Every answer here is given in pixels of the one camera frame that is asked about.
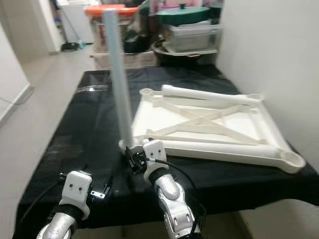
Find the orange container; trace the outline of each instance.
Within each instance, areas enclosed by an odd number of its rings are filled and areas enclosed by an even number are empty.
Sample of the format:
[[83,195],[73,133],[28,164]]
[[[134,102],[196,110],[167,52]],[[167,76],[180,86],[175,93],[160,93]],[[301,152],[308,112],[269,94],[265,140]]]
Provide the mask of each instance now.
[[94,17],[101,17],[107,9],[115,8],[119,16],[133,16],[139,9],[138,7],[125,7],[124,4],[102,4],[93,5],[85,8],[85,12]]
[[94,36],[94,51],[108,52],[104,37],[104,24],[102,15],[107,9],[115,8],[119,16],[119,27],[122,39],[126,35],[126,29],[138,7],[125,7],[124,4],[102,4],[92,5],[85,8],[90,18],[91,28]]

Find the black cable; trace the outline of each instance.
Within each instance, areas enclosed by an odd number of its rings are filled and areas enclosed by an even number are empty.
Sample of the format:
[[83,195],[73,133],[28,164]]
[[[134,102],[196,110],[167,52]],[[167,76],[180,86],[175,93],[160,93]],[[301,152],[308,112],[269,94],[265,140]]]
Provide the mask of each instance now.
[[33,87],[31,88],[30,92],[28,92],[27,96],[25,97],[24,101],[20,102],[20,103],[15,103],[15,102],[12,102],[12,101],[9,101],[3,97],[0,96],[0,100],[1,101],[4,101],[10,105],[14,105],[14,106],[19,106],[19,105],[23,105],[28,99],[29,99],[29,96],[33,93]]
[[30,213],[30,211],[33,209],[34,205],[37,204],[48,192],[50,192],[53,188],[55,188],[57,185],[59,185],[59,181],[53,183],[50,187],[45,189],[42,193],[37,196],[36,199],[31,203],[31,205],[28,207],[28,209],[24,212],[23,216],[20,218],[18,224],[22,224],[26,216]]
[[68,21],[70,27],[72,28],[72,31],[73,31],[74,35],[78,38],[78,41],[80,41],[81,39],[80,39],[78,33],[75,31],[74,26],[72,25],[72,23],[71,23],[69,17],[67,16],[67,14],[64,12],[63,8],[60,9],[60,12],[63,13],[63,15],[65,16],[66,20]]
[[39,196],[37,196],[36,199],[34,199],[34,201],[31,203],[31,205],[27,208],[27,210],[24,212],[24,214],[22,215],[22,217],[20,218],[19,222],[16,224],[15,227],[15,232],[12,236],[12,239],[18,239],[22,237],[23,231],[22,231],[22,225],[23,225],[23,221],[24,219],[28,216],[28,214],[31,212],[31,210],[33,209],[33,207],[35,206],[35,204],[37,204],[48,192],[50,192],[53,188],[55,188],[57,185],[59,185],[61,182],[61,180],[56,181],[55,183],[53,183],[50,187],[48,187],[47,189],[45,189],[42,193],[39,194]]
[[[169,163],[169,162],[166,162],[166,161],[163,161],[163,160],[159,160],[159,159],[153,159],[153,158],[152,158],[152,159],[147,159],[147,160],[148,160],[148,161],[151,161],[151,162],[155,162],[155,163],[166,164],[166,165],[168,165],[168,166],[171,166],[171,167],[177,169],[179,172],[181,172],[181,173],[188,179],[188,181],[191,183],[193,189],[194,189],[195,191],[197,191],[197,187],[195,186],[195,184],[194,184],[193,180],[191,179],[191,177],[190,177],[187,173],[185,173],[182,169],[180,169],[178,166],[176,166],[175,164],[172,164],[172,163]],[[191,197],[191,198],[192,198],[192,200],[196,201],[197,204],[199,204],[199,206],[200,206],[200,207],[202,208],[202,210],[203,210],[203,213],[202,213],[201,216],[198,216],[198,217],[195,218],[194,223],[193,223],[193,226],[192,226],[191,231],[190,231],[190,236],[192,236],[192,235],[195,233],[195,229],[196,229],[196,226],[197,226],[198,224],[199,224],[199,227],[202,226],[202,222],[203,222],[203,220],[205,219],[206,214],[207,214],[205,207],[204,207],[199,201],[197,201],[194,197]]]
[[175,168],[176,170],[178,170],[180,173],[182,173],[184,176],[185,176],[185,178],[187,178],[188,179],[188,181],[190,182],[190,184],[192,185],[192,187],[193,187],[193,189],[195,190],[195,191],[197,191],[197,187],[195,186],[195,184],[194,184],[194,182],[193,182],[193,180],[189,177],[189,175],[187,174],[187,173],[185,173],[183,170],[181,170],[178,166],[176,166],[175,164],[172,164],[172,163],[169,163],[169,162],[166,162],[166,161],[163,161],[163,160],[159,160],[159,159],[148,159],[148,161],[153,161],[153,162],[155,162],[155,163],[162,163],[162,164],[166,164],[166,165],[168,165],[168,166],[171,166],[171,167],[173,167],[173,168]]

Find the clutter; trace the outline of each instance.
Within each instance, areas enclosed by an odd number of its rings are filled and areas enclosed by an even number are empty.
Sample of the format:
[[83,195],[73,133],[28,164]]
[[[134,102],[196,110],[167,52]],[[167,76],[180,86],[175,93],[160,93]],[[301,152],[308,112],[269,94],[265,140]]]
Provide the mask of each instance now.
[[132,16],[138,9],[138,7],[125,7],[124,4],[92,5],[85,8],[85,12],[90,18],[90,24],[94,36],[94,51],[97,53],[108,52],[107,42],[104,37],[104,23],[102,15],[105,10],[111,8],[115,8],[117,10],[122,40],[126,35],[126,29],[132,19]]
[[165,29],[165,39],[175,52],[200,50],[209,45],[214,47],[220,29],[220,25],[169,25]]
[[[92,54],[94,59],[95,70],[110,70],[110,53]],[[158,61],[153,51],[145,51],[141,53],[125,53],[123,55],[124,66],[126,69],[139,69],[147,66],[158,66]]]
[[163,44],[163,41],[156,41],[151,45],[161,66],[193,66],[202,58],[202,55],[197,53],[193,55],[179,53],[180,55],[178,55],[168,52]]
[[293,152],[263,105],[263,97],[225,95],[162,85],[141,89],[132,123],[115,9],[103,15],[110,48],[112,84],[122,153],[150,139],[168,155],[277,167],[297,173],[306,161]]
[[126,36],[124,37],[124,52],[126,53],[140,53],[150,48],[153,38],[150,31],[149,3],[146,0],[140,5],[127,26]]
[[59,17],[68,42],[91,44],[94,41],[90,21],[83,10],[85,7],[96,4],[95,1],[58,1]]

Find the wall baseboard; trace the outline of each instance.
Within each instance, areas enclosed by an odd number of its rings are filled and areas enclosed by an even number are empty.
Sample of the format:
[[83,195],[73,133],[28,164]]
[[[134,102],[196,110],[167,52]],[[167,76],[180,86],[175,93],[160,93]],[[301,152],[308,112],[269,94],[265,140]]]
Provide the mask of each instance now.
[[13,114],[13,112],[21,106],[21,104],[24,104],[28,98],[33,93],[33,87],[31,84],[27,85],[21,93],[15,98],[13,101],[13,104],[9,104],[8,108],[5,110],[3,115],[0,116],[0,128],[4,125],[4,123],[10,118],[10,116]]

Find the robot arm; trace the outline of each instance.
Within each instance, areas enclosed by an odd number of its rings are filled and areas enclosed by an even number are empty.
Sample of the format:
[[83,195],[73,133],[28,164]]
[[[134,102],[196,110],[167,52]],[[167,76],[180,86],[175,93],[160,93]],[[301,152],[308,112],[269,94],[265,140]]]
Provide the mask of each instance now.
[[67,175],[58,212],[52,221],[42,228],[37,239],[71,238],[77,223],[87,219],[90,214],[86,199],[91,183],[91,176],[83,171],[72,171]]
[[202,238],[194,214],[185,201],[185,190],[175,182],[167,165],[156,162],[157,159],[166,161],[163,142],[152,140],[142,148],[137,147],[132,151],[127,149],[127,155],[129,164],[136,173],[146,167],[144,180],[154,186],[159,197],[169,238]]

